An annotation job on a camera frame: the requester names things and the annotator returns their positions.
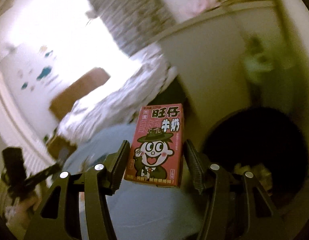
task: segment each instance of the cartoon face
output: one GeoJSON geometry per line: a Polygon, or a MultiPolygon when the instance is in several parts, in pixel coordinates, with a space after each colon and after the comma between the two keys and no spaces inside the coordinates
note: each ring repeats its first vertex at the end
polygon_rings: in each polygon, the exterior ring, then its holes
{"type": "Polygon", "coordinates": [[[163,164],[166,159],[173,155],[166,142],[144,142],[136,149],[136,155],[142,156],[142,163],[147,167],[156,167],[163,164]]]}

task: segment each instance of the metal screw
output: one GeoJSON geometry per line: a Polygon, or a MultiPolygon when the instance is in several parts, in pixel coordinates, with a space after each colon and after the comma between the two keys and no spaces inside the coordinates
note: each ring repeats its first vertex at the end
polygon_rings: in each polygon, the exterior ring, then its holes
{"type": "Polygon", "coordinates": [[[102,170],[103,168],[104,168],[104,165],[101,164],[101,163],[99,163],[99,164],[97,164],[97,165],[95,166],[95,170],[96,170],[96,171],[100,171],[100,170],[102,170]]]}
{"type": "Polygon", "coordinates": [[[245,175],[246,175],[246,177],[248,177],[248,178],[253,178],[253,173],[251,172],[251,171],[247,171],[246,173],[245,173],[245,175]]]}
{"type": "Polygon", "coordinates": [[[62,173],[60,174],[60,178],[64,179],[64,178],[68,177],[68,175],[69,175],[69,172],[64,171],[64,172],[62,172],[62,173]]]}
{"type": "Polygon", "coordinates": [[[219,167],[218,164],[211,164],[211,165],[210,165],[210,168],[211,168],[212,170],[214,170],[214,171],[217,171],[217,170],[220,169],[220,167],[219,167]]]}

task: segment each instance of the red milk carton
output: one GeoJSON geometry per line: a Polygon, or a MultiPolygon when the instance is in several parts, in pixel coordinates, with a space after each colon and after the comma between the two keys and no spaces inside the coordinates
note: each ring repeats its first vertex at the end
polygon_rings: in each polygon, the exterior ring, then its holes
{"type": "Polygon", "coordinates": [[[143,107],[124,178],[178,187],[182,173],[182,132],[181,104],[143,107]]]}

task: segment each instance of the bright window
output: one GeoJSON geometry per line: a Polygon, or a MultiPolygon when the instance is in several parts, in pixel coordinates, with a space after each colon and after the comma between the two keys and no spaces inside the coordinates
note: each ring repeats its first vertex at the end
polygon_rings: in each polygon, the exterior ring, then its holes
{"type": "Polygon", "coordinates": [[[56,55],[54,70],[71,84],[94,67],[111,76],[108,95],[120,88],[140,67],[122,53],[103,22],[88,23],[87,0],[33,0],[16,20],[10,33],[17,46],[26,43],[35,51],[45,45],[56,55]]]}

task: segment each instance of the bedsheet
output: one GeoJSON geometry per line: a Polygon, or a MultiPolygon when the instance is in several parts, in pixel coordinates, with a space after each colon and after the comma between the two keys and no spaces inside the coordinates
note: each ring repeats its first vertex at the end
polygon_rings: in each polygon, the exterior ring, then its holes
{"type": "MultiPolygon", "coordinates": [[[[133,139],[135,124],[103,129],[82,144],[65,162],[64,171],[76,174],[81,163],[104,159],[116,152],[123,140],[133,139]]],[[[199,232],[206,198],[196,192],[162,188],[122,180],[119,190],[107,196],[107,203],[118,240],[181,240],[199,232]]],[[[80,204],[83,239],[88,239],[83,203],[80,204]]]]}
{"type": "Polygon", "coordinates": [[[176,67],[170,66],[155,43],[131,59],[139,62],[139,70],[105,98],[103,93],[111,85],[111,78],[105,85],[78,100],[60,122],[59,136],[80,145],[101,129],[129,122],[135,112],[164,91],[177,76],[176,67]]]}

